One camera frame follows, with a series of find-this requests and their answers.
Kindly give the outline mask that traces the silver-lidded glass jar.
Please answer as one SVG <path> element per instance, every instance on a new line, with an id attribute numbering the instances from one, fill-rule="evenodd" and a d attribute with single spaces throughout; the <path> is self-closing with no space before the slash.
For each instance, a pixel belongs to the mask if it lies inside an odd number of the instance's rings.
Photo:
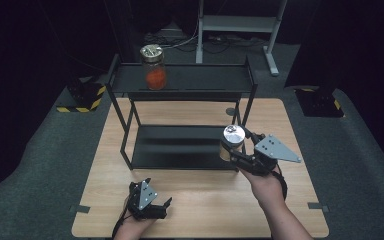
<path id="1" fill-rule="evenodd" d="M 245 131 L 239 125 L 228 125 L 220 139 L 219 156 L 224 161 L 230 160 L 232 151 L 240 151 L 245 140 Z"/>

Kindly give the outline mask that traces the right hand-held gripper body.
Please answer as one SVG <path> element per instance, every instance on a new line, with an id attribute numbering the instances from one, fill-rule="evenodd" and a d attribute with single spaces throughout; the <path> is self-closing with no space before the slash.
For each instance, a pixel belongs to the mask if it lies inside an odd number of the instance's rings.
<path id="1" fill-rule="evenodd" d="M 278 165 L 278 161 L 300 163 L 302 159 L 276 136 L 269 134 L 254 144 L 254 153 L 247 160 L 239 162 L 239 167 L 252 175 L 265 176 Z"/>

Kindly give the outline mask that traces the grey metal stand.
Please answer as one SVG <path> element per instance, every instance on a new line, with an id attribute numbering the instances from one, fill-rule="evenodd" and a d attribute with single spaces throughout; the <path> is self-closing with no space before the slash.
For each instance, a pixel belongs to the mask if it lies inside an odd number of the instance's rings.
<path id="1" fill-rule="evenodd" d="M 266 58 L 268 68 L 272 76 L 278 76 L 279 70 L 275 63 L 272 51 L 282 23 L 283 14 L 288 0 L 280 0 L 277 15 L 275 17 L 254 17 L 254 16 L 216 16 L 204 14 L 204 0 L 199 0 L 198 10 L 198 36 L 195 62 L 203 62 L 203 33 L 205 31 L 216 32 L 253 32 L 269 33 L 270 39 L 263 47 L 263 54 Z"/>

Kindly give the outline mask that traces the black stand base hazard tape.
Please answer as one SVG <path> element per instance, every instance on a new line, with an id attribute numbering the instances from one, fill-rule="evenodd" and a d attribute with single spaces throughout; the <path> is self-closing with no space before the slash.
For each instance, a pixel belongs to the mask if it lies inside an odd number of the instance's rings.
<path id="1" fill-rule="evenodd" d="M 307 117 L 342 118 L 344 112 L 332 94 L 322 95 L 314 89 L 295 89 L 303 114 Z"/>
<path id="2" fill-rule="evenodd" d="M 61 113 L 87 113 L 97 109 L 106 86 L 100 83 L 83 83 L 66 86 L 56 101 L 56 110 Z"/>

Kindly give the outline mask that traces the black two-tier metal rack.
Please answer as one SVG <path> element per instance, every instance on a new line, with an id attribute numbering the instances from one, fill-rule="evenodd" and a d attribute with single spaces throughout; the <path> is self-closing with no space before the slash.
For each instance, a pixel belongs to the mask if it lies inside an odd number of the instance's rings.
<path id="1" fill-rule="evenodd" d="M 219 157 L 227 125 L 247 123 L 258 87 L 251 66 L 168 64 L 166 86 L 151 90 L 139 63 L 113 60 L 107 89 L 124 131 L 130 170 L 232 170 Z M 227 108 L 234 108 L 228 116 Z"/>

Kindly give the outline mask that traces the grey tape strip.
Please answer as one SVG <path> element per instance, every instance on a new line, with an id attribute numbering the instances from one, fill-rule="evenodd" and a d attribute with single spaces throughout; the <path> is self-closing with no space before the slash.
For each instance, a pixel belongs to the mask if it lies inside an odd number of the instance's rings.
<path id="1" fill-rule="evenodd" d="M 307 205 L 309 209 L 318 209 L 321 210 L 323 213 L 330 212 L 329 207 L 327 205 L 323 205 L 319 202 L 308 202 Z"/>
<path id="2" fill-rule="evenodd" d="M 69 212 L 71 213 L 85 213 L 88 214 L 90 211 L 89 206 L 83 206 L 83 205 L 71 205 L 69 207 Z"/>

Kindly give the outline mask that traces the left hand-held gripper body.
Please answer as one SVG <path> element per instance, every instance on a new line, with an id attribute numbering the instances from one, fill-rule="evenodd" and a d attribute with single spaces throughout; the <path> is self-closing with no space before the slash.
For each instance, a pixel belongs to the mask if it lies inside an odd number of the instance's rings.
<path id="1" fill-rule="evenodd" d="M 131 182 L 126 207 L 136 220 L 164 219 L 167 209 L 163 205 L 152 204 L 157 196 L 158 193 L 149 184 L 143 181 Z"/>

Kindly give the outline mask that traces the person's left hand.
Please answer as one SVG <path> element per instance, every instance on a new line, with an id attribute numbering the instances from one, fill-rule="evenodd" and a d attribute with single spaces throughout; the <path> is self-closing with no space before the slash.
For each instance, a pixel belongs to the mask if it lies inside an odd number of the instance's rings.
<path id="1" fill-rule="evenodd" d="M 147 229 L 156 222 L 156 219 L 136 220 L 130 216 L 130 211 L 125 205 L 113 228 L 112 240 L 139 240 Z"/>

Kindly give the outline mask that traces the person's right hand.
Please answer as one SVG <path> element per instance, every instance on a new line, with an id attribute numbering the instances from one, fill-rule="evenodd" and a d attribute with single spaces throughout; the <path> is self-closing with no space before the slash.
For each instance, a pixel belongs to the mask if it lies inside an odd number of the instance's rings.
<path id="1" fill-rule="evenodd" d="M 280 210 L 285 206 L 281 184 L 274 176 L 255 176 L 243 169 L 240 172 L 249 181 L 251 191 L 264 211 Z"/>

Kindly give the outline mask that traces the gold-lidded glass jar red contents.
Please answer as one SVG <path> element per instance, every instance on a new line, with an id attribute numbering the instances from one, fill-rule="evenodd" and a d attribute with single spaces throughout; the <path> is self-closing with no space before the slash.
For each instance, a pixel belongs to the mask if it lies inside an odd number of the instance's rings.
<path id="1" fill-rule="evenodd" d="M 161 90 L 166 85 L 164 52 L 158 44 L 145 45 L 140 49 L 145 81 L 151 90 Z"/>

